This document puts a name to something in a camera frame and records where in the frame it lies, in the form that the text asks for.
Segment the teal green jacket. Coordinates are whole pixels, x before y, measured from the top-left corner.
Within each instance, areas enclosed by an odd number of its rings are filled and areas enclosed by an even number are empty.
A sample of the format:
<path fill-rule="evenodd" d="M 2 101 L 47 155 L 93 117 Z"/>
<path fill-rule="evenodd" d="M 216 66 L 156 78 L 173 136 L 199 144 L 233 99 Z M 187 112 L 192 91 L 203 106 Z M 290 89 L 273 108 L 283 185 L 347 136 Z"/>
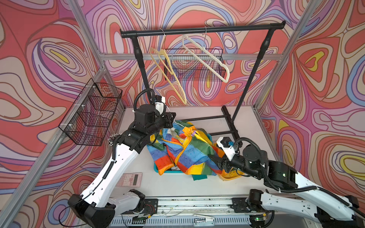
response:
<path fill-rule="evenodd" d="M 204 179 L 207 179 L 207 175 L 192 175 L 192 178 L 194 181 L 199 181 L 199 180 L 204 180 Z"/>

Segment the multicolour patchwork jacket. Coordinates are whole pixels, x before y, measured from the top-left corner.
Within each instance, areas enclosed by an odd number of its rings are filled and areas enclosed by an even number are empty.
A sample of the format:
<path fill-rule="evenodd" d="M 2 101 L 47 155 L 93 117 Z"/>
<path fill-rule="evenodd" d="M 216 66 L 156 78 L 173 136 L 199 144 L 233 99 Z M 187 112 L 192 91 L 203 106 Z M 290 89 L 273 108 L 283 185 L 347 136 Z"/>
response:
<path fill-rule="evenodd" d="M 174 167 L 187 175 L 216 176 L 222 173 L 209 156 L 221 157 L 224 153 L 204 129 L 179 120 L 174 122 L 174 128 L 172 134 L 167 128 L 153 134 L 147 145 L 159 175 Z M 191 136 L 194 130 L 199 134 Z"/>

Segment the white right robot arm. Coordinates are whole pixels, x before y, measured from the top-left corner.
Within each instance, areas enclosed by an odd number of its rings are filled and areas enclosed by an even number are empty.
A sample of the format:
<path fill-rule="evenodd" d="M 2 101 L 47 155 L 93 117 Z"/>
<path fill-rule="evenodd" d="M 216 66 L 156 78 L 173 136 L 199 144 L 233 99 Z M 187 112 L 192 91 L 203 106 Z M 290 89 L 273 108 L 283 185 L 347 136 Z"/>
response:
<path fill-rule="evenodd" d="M 278 193 L 290 193 L 292 199 L 251 189 L 245 201 L 233 200 L 233 209 L 240 212 L 281 211 L 307 218 L 323 228 L 363 228 L 365 215 L 359 210 L 354 196 L 337 195 L 307 179 L 294 168 L 280 161 L 268 159 L 267 152 L 249 138 L 231 141 L 220 137 L 217 145 L 222 157 L 211 159 L 225 172 L 240 171 L 249 177 L 263 180 L 266 187 Z"/>

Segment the silver hook hanger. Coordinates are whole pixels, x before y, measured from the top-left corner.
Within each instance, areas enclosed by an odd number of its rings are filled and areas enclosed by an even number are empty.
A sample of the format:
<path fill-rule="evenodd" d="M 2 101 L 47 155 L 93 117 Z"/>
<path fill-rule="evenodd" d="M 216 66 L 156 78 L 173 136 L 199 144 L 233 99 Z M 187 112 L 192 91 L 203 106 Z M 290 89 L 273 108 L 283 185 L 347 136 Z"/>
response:
<path fill-rule="evenodd" d="M 185 41 L 189 41 L 195 48 L 200 50 L 200 53 L 196 54 L 190 48 L 185 45 Z M 203 64 L 211 73 L 217 76 L 223 83 L 228 83 L 230 79 L 230 71 L 228 66 L 223 63 L 222 60 L 217 58 L 213 53 L 209 52 L 206 48 L 189 38 L 187 35 L 182 35 L 182 47 L 187 53 L 189 53 L 194 59 Z"/>

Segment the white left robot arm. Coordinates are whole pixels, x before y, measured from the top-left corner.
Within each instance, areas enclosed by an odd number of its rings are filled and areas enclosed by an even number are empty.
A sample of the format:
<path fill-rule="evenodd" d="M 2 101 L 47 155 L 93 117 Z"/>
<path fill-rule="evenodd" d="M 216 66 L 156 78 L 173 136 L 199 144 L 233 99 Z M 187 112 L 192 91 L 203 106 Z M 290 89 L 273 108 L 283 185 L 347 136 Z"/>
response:
<path fill-rule="evenodd" d="M 102 171 L 83 192 L 68 200 L 74 214 L 92 228 L 107 228 L 116 215 L 144 212 L 145 195 L 130 190 L 121 197 L 111 193 L 127 167 L 164 128 L 172 128 L 176 114 L 167 112 L 164 102 L 151 88 L 139 93 L 133 104 L 134 121 L 123 133 L 112 136 L 112 154 Z"/>

